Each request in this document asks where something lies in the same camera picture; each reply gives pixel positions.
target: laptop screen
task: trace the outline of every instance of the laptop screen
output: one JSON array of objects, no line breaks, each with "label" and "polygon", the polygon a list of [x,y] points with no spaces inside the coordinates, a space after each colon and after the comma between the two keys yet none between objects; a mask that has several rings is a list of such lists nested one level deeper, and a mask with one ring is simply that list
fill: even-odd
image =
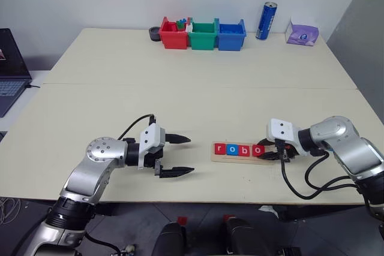
[{"label": "laptop screen", "polygon": [[0,29],[0,78],[31,78],[8,28]]}]

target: green plastic bin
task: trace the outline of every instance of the green plastic bin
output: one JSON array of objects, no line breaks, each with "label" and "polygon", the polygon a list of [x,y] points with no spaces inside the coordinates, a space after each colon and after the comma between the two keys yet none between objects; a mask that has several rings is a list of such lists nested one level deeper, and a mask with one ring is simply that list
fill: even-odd
[{"label": "green plastic bin", "polygon": [[191,48],[195,50],[213,50],[217,38],[218,18],[213,23],[192,22],[192,32],[188,32]]}]

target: blue letter block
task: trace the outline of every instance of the blue letter block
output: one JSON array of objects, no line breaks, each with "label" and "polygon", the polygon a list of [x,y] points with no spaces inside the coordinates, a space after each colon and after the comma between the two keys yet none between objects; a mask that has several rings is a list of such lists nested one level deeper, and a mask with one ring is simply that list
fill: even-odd
[{"label": "blue letter block", "polygon": [[239,146],[237,144],[227,144],[227,155],[238,156]]}]

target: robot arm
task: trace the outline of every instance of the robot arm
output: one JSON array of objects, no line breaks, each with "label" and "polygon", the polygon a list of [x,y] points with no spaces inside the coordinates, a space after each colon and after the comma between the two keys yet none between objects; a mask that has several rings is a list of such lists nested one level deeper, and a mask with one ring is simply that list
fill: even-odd
[{"label": "robot arm", "polygon": [[152,167],[159,177],[178,177],[193,171],[189,167],[163,170],[160,161],[166,141],[184,143],[190,139],[177,134],[166,134],[162,127],[150,121],[149,126],[140,134],[140,143],[135,143],[133,138],[116,140],[111,137],[92,141],[86,148],[82,162],[70,174],[58,201],[40,224],[24,255],[39,255],[46,249],[53,249],[54,255],[76,255],[73,248],[79,246],[85,236],[85,227],[94,217],[95,206],[116,168],[123,168],[125,165],[136,165],[139,169]]},{"label": "robot arm", "polygon": [[384,219],[384,156],[369,140],[360,138],[348,118],[333,116],[308,129],[271,119],[267,135],[269,141],[280,139],[291,144],[299,155],[308,155],[312,149],[333,151],[358,191],[369,201],[372,213]]}]

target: blue can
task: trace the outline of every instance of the blue can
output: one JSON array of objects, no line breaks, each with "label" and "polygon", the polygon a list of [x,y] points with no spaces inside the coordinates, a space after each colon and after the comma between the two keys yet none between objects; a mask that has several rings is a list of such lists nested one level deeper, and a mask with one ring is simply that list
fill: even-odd
[{"label": "blue can", "polygon": [[256,38],[265,40],[268,37],[272,21],[274,21],[276,9],[277,4],[274,2],[264,3],[262,18],[260,19],[259,28],[256,32]]}]

